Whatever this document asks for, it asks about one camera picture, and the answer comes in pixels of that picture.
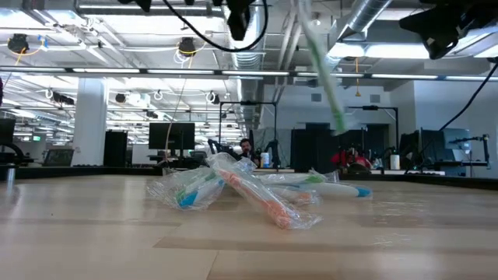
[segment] wooden table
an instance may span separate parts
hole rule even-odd
[[[326,198],[308,208],[322,222],[288,231],[230,188],[208,211],[169,209],[154,179],[0,184],[2,279],[498,279],[498,192],[362,181],[372,200]]]

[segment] lamp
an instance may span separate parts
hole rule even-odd
[[[366,49],[369,58],[428,59],[429,53],[421,44],[373,44]]]
[[[345,57],[359,58],[365,56],[365,50],[360,45],[337,43],[328,52],[328,56],[338,57],[338,58],[345,58]]]
[[[498,57],[498,44],[490,47],[489,49],[483,51],[476,55],[477,58],[495,58]]]

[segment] plastic wrapper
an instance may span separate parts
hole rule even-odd
[[[241,163],[226,153],[208,158],[209,165],[256,209],[263,210],[282,229],[309,229],[321,217],[302,212],[267,188],[257,177],[241,169]]]
[[[270,191],[294,205],[317,205],[321,203],[320,196],[315,190],[300,190],[297,187],[275,185]]]
[[[327,182],[327,177],[310,171],[309,173],[278,173],[260,175],[258,178],[263,184],[317,184]]]
[[[329,182],[329,183],[338,183],[339,182],[339,172],[337,170],[334,172],[325,173],[325,174],[319,174],[315,170],[310,170],[310,173],[315,174],[315,175],[322,175],[322,177],[325,178],[325,181]]]
[[[370,198],[372,190],[367,187],[343,183],[299,184],[303,191],[316,191],[319,195],[328,198]]]
[[[224,182],[206,167],[168,174],[151,183],[150,195],[180,210],[206,210],[221,194]]]
[[[338,173],[325,175],[311,170],[309,173],[279,173],[258,176],[264,184],[273,187],[293,187],[298,191],[316,191],[319,195],[330,198],[370,198],[372,190],[352,184],[339,183]]]

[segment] cable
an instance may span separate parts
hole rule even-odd
[[[189,68],[192,66],[193,61],[194,61],[194,57],[192,57],[192,59],[190,60],[190,63],[188,64]],[[165,148],[166,151],[164,153],[164,160],[166,160],[166,161],[168,160],[168,142],[170,141],[171,127],[173,126],[174,117],[176,116],[177,111],[178,111],[178,107],[180,106],[181,97],[184,95],[184,90],[185,90],[186,84],[187,84],[187,79],[184,80],[184,84],[181,87],[181,92],[180,92],[180,95],[178,97],[178,102],[177,102],[176,107],[174,108],[173,116],[171,116],[171,120],[170,120],[170,126],[169,126],[168,132],[166,134],[166,148]]]
[[[262,0],[263,1],[263,7],[264,7],[264,10],[265,10],[265,23],[263,25],[263,30],[261,31],[261,34],[259,35],[258,38],[256,38],[256,40],[254,42],[252,42],[251,44],[249,44],[248,46],[246,47],[242,47],[242,48],[239,48],[239,49],[231,49],[231,48],[227,48],[227,47],[223,47],[223,46],[220,46],[214,42],[212,42],[210,39],[208,39],[206,36],[202,35],[202,33],[200,33],[198,30],[195,29],[195,27],[188,22],[188,20],[186,20],[183,16],[181,16],[174,8],[173,6],[167,1],[167,0],[163,0],[164,4],[171,10],[171,12],[177,16],[178,19],[180,19],[183,23],[185,23],[188,27],[190,27],[190,29],[192,31],[194,31],[194,33],[199,36],[201,39],[203,39],[206,43],[212,45],[213,47],[221,50],[221,51],[225,51],[225,52],[230,52],[230,53],[237,53],[237,52],[241,52],[241,51],[248,51],[250,50],[252,47],[256,46],[260,41],[261,39],[263,39],[263,37],[265,36],[266,34],[266,29],[268,28],[268,19],[269,19],[269,14],[268,14],[268,3],[267,3],[267,0]]]
[[[440,128],[439,131],[443,131],[448,125],[450,125],[454,120],[458,119],[470,107],[470,105],[472,104],[472,102],[474,101],[474,99],[481,92],[482,88],[484,88],[484,86],[488,83],[489,79],[491,79],[491,76],[493,76],[494,72],[497,69],[498,69],[498,63],[495,64],[495,66],[493,67],[493,69],[491,69],[491,71],[489,72],[489,74],[487,75],[487,77],[484,79],[484,81],[481,83],[481,85],[479,86],[479,88],[475,91],[474,94],[472,94],[472,97],[467,102],[467,104],[464,106],[464,108],[461,109],[461,111],[458,112],[458,114],[456,114],[454,117],[452,117],[445,125],[443,125],[443,127]],[[429,147],[429,145],[434,142],[434,139],[435,139],[435,137],[433,137],[432,139],[430,139],[430,141],[427,142],[427,144],[425,146],[423,146],[422,150],[419,152],[419,156],[422,155],[424,153],[424,151]],[[409,172],[409,170],[412,168],[414,160],[415,160],[415,156],[413,156],[412,160],[410,160],[410,164],[406,168],[405,174],[407,174]]]

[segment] white column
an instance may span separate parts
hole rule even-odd
[[[108,97],[106,80],[79,79],[72,166],[103,165]]]

